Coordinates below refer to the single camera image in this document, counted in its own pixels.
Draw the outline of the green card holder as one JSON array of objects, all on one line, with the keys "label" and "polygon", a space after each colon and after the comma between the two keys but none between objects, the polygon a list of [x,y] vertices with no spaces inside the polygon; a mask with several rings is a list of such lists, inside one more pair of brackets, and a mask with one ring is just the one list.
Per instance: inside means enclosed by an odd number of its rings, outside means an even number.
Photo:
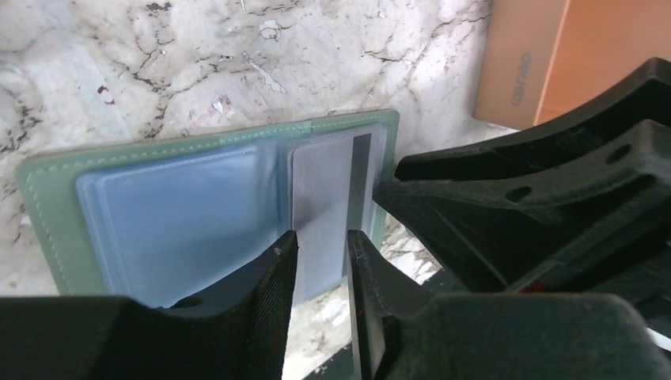
[{"label": "green card holder", "polygon": [[380,244],[385,213],[372,193],[392,176],[399,119],[383,109],[45,154],[22,162],[16,182],[60,294],[170,307],[294,230],[291,166],[302,146],[371,134],[347,231]]}]

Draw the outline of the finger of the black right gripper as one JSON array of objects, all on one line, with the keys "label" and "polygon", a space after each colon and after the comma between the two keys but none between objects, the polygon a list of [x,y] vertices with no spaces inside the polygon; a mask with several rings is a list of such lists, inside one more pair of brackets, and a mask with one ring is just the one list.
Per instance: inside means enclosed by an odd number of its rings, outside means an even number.
[{"label": "finger of the black right gripper", "polygon": [[537,173],[388,182],[373,197],[469,291],[582,291],[665,248],[670,129],[644,120]]},{"label": "finger of the black right gripper", "polygon": [[642,120],[670,125],[670,63],[648,59],[625,79],[578,108],[524,131],[400,160],[400,181],[496,180],[573,161]]}]

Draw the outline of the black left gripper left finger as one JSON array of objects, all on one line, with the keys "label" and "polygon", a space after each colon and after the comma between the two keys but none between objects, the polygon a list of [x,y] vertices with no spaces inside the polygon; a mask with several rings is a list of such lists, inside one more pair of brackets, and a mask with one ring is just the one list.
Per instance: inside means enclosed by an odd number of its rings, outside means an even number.
[{"label": "black left gripper left finger", "polygon": [[4,379],[279,379],[298,262],[289,230],[169,308],[122,296],[3,298]]}]

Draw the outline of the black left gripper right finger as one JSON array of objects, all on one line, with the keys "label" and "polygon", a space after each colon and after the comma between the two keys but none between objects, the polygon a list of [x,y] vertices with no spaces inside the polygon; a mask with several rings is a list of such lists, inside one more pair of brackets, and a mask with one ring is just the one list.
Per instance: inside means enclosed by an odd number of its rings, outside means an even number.
[{"label": "black left gripper right finger", "polygon": [[357,379],[667,379],[642,317],[609,294],[434,294],[347,232]]}]

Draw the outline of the white card with black stripe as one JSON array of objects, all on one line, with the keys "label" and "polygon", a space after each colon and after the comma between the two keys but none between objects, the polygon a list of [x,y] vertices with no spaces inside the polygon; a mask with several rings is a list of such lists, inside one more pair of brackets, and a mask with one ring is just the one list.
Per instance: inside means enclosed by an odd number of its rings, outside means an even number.
[{"label": "white card with black stripe", "polygon": [[370,133],[326,139],[294,151],[292,228],[299,246],[296,306],[344,277],[350,197],[366,187],[370,140]]}]

